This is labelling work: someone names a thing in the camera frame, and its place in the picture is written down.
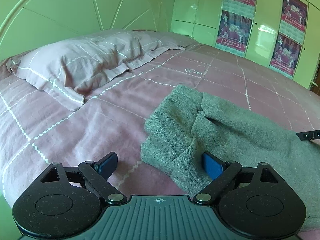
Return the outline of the grey fleece pants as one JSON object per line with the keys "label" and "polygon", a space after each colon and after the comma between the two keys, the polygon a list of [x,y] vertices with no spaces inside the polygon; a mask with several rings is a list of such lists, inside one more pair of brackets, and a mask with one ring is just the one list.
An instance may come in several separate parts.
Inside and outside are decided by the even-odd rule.
{"label": "grey fleece pants", "polygon": [[212,179],[201,167],[209,152],[246,167],[270,164],[306,205],[303,230],[319,228],[319,145],[230,101],[179,85],[145,122],[143,162],[195,195]]}

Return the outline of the brown wooden door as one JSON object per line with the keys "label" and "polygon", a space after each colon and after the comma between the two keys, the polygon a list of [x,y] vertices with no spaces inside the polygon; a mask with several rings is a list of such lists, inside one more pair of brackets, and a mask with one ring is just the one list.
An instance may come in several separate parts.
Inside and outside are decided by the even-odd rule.
{"label": "brown wooden door", "polygon": [[310,91],[319,95],[320,94],[320,67],[318,66],[313,80],[311,81]]}

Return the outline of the pink checked bed sheet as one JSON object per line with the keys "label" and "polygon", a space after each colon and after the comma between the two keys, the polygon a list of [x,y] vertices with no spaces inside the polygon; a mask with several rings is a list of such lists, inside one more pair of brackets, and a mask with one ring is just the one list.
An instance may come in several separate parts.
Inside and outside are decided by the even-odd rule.
{"label": "pink checked bed sheet", "polygon": [[283,75],[210,46],[169,50],[89,94],[71,112],[17,78],[1,62],[1,194],[12,206],[30,183],[59,161],[76,166],[114,151],[110,182],[127,195],[178,194],[163,173],[140,161],[144,122],[185,85],[250,109],[296,132],[319,129],[319,97]]}

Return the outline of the lower right red poster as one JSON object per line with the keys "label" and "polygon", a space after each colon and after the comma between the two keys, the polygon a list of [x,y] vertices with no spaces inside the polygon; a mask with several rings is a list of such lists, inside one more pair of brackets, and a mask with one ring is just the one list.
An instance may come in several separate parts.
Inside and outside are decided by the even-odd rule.
{"label": "lower right red poster", "polygon": [[269,68],[293,79],[301,45],[282,33],[278,34]]}

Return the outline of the pink pillow near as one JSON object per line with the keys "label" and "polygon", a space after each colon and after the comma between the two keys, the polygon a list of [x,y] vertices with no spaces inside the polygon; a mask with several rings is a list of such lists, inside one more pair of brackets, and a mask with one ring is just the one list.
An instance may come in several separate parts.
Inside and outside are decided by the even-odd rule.
{"label": "pink pillow near", "polygon": [[158,32],[107,30],[51,43],[2,64],[63,107],[76,111],[88,93],[167,50]]}

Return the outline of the upper right red poster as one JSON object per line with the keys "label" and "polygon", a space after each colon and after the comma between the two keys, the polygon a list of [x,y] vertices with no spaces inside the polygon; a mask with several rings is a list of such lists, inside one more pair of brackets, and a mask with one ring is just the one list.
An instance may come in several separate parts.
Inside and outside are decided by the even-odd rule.
{"label": "upper right red poster", "polygon": [[308,6],[300,0],[283,0],[281,19],[305,32]]}

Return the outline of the cream built-in wardrobe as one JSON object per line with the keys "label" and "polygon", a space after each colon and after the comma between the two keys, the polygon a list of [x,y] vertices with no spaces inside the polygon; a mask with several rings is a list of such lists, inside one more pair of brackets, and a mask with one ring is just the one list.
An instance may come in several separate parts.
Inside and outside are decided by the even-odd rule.
{"label": "cream built-in wardrobe", "polygon": [[319,0],[175,0],[172,31],[305,88],[319,71]]}

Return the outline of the lower left red poster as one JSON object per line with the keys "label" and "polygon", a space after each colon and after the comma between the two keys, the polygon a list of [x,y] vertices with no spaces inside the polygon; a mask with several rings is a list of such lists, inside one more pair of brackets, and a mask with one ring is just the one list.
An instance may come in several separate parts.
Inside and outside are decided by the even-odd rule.
{"label": "lower left red poster", "polygon": [[245,57],[251,27],[251,19],[223,10],[215,47]]}

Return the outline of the cream wooden headboard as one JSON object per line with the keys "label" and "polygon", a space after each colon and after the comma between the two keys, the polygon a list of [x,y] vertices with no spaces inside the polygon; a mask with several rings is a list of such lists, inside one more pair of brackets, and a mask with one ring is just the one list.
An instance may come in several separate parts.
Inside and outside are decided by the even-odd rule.
{"label": "cream wooden headboard", "polygon": [[1,0],[1,59],[107,29],[169,31],[174,0]]}

